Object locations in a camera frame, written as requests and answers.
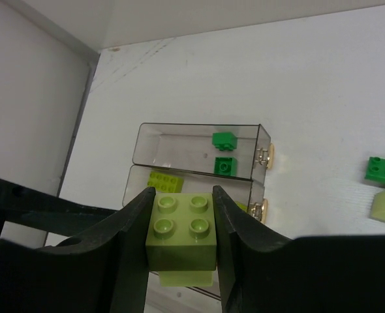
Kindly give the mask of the pale lime lego 2x2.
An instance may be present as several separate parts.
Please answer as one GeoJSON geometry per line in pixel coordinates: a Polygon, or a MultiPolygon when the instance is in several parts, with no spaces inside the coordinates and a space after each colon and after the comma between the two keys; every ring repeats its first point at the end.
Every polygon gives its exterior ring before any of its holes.
{"type": "Polygon", "coordinates": [[[164,287],[209,287],[217,264],[210,193],[155,196],[146,238],[149,270],[164,287]]]}

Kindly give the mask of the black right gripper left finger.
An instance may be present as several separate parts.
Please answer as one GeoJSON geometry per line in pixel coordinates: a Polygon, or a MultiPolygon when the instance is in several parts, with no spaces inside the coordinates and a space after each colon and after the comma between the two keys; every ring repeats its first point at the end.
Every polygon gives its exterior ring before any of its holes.
{"type": "Polygon", "coordinates": [[[0,179],[0,312],[142,312],[155,195],[145,188],[115,211],[0,179]],[[5,222],[64,240],[28,248],[1,237],[5,222]]]}

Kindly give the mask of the green lego number one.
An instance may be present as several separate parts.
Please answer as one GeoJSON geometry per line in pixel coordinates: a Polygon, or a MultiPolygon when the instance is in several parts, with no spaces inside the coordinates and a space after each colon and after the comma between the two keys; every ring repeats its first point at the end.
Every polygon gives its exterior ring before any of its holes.
{"type": "Polygon", "coordinates": [[[238,161],[236,158],[216,157],[213,173],[216,175],[235,177],[237,174],[237,168],[238,168],[238,161]]]}

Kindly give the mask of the green lego small block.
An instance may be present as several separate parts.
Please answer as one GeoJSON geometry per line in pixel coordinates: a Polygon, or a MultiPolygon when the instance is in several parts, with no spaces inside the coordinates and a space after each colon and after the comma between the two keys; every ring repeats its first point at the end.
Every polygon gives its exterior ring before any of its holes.
{"type": "Polygon", "coordinates": [[[238,138],[232,132],[214,132],[212,144],[220,151],[233,151],[237,149],[238,138]]]}

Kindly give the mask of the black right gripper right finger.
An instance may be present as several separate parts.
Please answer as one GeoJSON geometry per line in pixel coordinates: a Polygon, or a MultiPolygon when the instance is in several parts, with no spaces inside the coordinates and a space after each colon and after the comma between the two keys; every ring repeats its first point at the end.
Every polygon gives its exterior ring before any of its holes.
{"type": "Polygon", "coordinates": [[[289,239],[213,187],[224,312],[385,312],[385,235],[289,239]]]}

